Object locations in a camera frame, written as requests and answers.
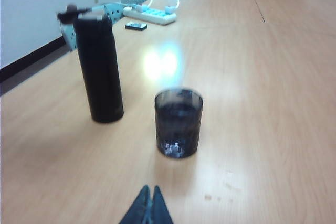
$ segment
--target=wooden table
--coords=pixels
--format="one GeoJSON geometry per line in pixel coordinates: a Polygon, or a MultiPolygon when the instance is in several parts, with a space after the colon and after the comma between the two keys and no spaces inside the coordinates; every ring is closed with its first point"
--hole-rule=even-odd
{"type": "Polygon", "coordinates": [[[77,52],[60,58],[1,97],[2,223],[118,223],[145,184],[175,223],[336,223],[335,13],[334,0],[181,0],[166,27],[124,18],[111,124],[90,117],[77,52]],[[183,160],[155,147],[154,96],[175,86],[204,98],[183,160]]]}

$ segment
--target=dark drinking glass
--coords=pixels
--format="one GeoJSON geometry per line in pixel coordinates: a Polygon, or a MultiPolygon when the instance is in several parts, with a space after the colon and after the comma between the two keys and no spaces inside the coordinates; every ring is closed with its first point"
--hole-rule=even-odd
{"type": "Polygon", "coordinates": [[[171,89],[155,97],[156,145],[168,157],[197,151],[203,99],[195,91],[171,89]]]}

